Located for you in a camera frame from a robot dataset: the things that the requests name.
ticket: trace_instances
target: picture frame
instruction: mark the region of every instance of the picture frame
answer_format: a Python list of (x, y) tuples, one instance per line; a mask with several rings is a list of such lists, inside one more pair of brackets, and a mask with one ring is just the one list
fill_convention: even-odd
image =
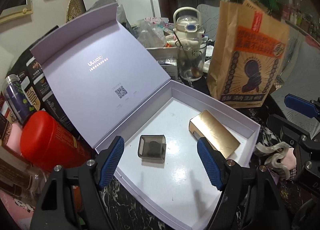
[(32, 0), (9, 0), (0, 14), (0, 24), (32, 13)]

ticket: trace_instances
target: blue gripper pad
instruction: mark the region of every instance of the blue gripper pad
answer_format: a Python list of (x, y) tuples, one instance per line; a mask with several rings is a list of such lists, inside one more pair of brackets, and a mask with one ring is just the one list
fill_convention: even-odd
[(104, 188), (109, 185), (113, 175), (116, 171), (116, 168), (119, 164), (121, 156), (124, 151), (124, 140), (122, 137), (119, 138), (118, 142), (113, 147), (109, 157), (107, 158), (105, 164), (101, 168), (101, 178), (99, 181), (99, 187)]
[(224, 185), (221, 181), (220, 169), (201, 138), (197, 142), (197, 150), (211, 184), (216, 186), (219, 191), (222, 191)]
[(317, 117), (319, 115), (315, 105), (297, 96), (288, 94), (284, 97), (284, 104), (309, 118)]

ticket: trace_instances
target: qr code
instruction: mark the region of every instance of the qr code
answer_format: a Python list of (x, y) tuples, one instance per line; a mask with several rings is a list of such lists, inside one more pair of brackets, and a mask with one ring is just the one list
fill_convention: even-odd
[(120, 88), (115, 90), (115, 92), (117, 93), (119, 98), (123, 98), (125, 95), (128, 94), (128, 92), (125, 90), (125, 88), (123, 86), (121, 86)]

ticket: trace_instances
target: gold metallic box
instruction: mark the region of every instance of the gold metallic box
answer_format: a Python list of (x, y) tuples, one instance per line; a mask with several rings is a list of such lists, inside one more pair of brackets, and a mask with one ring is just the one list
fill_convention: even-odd
[(240, 145), (239, 141), (208, 110), (203, 111), (189, 122), (189, 131), (205, 137), (211, 146), (227, 158)]

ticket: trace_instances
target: box lid flap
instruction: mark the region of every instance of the box lid flap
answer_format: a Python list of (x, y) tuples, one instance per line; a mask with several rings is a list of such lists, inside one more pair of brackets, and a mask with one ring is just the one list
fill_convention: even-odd
[(170, 80), (116, 21), (116, 7), (89, 11), (31, 49), (62, 109), (93, 148)]

